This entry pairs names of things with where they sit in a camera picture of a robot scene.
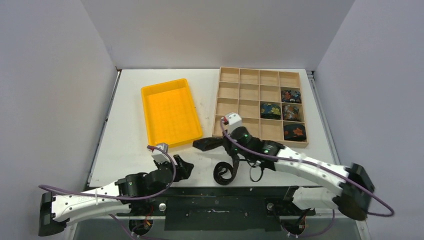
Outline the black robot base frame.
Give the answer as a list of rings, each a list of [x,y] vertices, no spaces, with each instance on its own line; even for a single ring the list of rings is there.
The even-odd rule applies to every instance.
[[[314,216],[317,210],[337,210],[335,195],[318,186],[283,187],[172,187],[146,200],[128,202],[130,225],[164,219],[166,231],[279,232],[278,217],[290,225],[300,216]]]

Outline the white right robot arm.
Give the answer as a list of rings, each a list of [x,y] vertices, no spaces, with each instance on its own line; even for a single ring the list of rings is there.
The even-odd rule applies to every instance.
[[[364,221],[375,191],[365,168],[335,165],[301,155],[288,146],[271,140],[253,137],[244,126],[232,133],[222,132],[222,143],[233,163],[215,168],[215,178],[226,171],[235,178],[238,164],[247,162],[252,168],[287,173],[317,184],[317,187],[296,187],[283,199],[282,207],[290,215],[306,209],[338,210],[348,218]]]

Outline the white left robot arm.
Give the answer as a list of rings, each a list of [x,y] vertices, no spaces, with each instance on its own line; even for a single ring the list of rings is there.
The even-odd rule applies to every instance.
[[[39,210],[38,236],[56,235],[66,227],[84,220],[120,214],[144,215],[149,200],[165,192],[172,183],[187,180],[194,164],[178,154],[173,161],[155,163],[157,169],[149,173],[129,174],[105,186],[85,192],[42,194]]]

